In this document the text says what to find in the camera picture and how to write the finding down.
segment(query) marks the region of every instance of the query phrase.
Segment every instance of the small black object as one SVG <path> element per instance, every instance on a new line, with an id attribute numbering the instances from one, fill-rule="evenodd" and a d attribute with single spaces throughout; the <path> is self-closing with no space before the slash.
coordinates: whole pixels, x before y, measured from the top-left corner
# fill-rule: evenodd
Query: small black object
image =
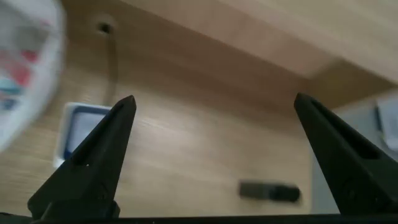
<path id="1" fill-rule="evenodd" d="M 313 98 L 298 94 L 294 106 L 341 215 L 118 218 L 114 194 L 136 112 L 134 98 L 129 96 L 112 108 L 71 158 L 30 198 L 28 208 L 33 219 L 3 213 L 0 221 L 22 224 L 30 221 L 36 224 L 398 223 L 398 163 Z M 292 189 L 274 185 L 264 191 L 260 190 L 262 186 L 244 185 L 242 193 L 272 200 L 297 196 Z"/>
<path id="2" fill-rule="evenodd" d="M 284 184 L 242 181 L 239 185 L 239 195 L 257 200 L 296 202 L 300 198 L 300 189 Z"/>

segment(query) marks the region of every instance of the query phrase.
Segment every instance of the black cable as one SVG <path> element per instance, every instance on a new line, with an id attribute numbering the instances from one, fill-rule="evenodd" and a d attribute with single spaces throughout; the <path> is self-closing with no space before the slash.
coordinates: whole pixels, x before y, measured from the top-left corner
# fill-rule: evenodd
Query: black cable
<path id="1" fill-rule="evenodd" d="M 108 87 L 106 89 L 104 105 L 113 106 L 113 96 L 116 93 L 116 85 L 119 80 L 118 70 L 118 52 L 116 49 L 116 38 L 114 36 L 114 30 L 109 24 L 101 24 L 100 30 L 107 34 L 106 40 L 107 46 L 107 57 L 108 57 Z"/>

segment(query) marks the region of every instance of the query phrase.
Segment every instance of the wood grain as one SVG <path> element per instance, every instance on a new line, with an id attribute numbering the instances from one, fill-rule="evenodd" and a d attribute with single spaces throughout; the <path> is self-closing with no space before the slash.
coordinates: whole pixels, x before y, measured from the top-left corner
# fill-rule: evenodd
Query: wood grain
<path id="1" fill-rule="evenodd" d="M 333 109 L 354 108 L 359 102 L 374 101 L 398 87 L 383 77 L 343 60 L 320 71 L 308 85 L 309 93 L 314 98 Z"/>
<path id="2" fill-rule="evenodd" d="M 398 1 L 220 1 L 398 82 Z"/>
<path id="3" fill-rule="evenodd" d="M 240 8 L 231 7 L 228 1 L 123 1 L 302 77 L 312 77 L 335 61 L 334 56 L 314 47 L 311 42 L 302 41 Z"/>
<path id="4" fill-rule="evenodd" d="M 106 39 L 91 30 L 90 21 L 107 13 L 118 23 L 120 76 L 113 102 L 133 94 L 138 107 L 116 194 L 121 216 L 307 213 L 308 142 L 297 120 L 288 115 L 291 109 L 284 115 L 302 80 L 119 3 L 65 1 L 67 66 L 43 116 L 0 156 L 0 210 L 29 213 L 26 201 L 53 172 L 64 104 L 103 103 L 109 85 Z M 133 30 L 123 29 L 128 21 L 134 22 Z M 192 42 L 178 45 L 176 40 L 183 39 L 171 37 Z M 218 56 L 223 57 L 213 62 Z M 242 72 L 255 75 L 241 77 L 238 85 L 237 73 Z M 247 100 L 261 89 L 279 101 L 265 93 Z M 297 184 L 303 198 L 298 205 L 244 200 L 237 195 L 239 179 Z"/>

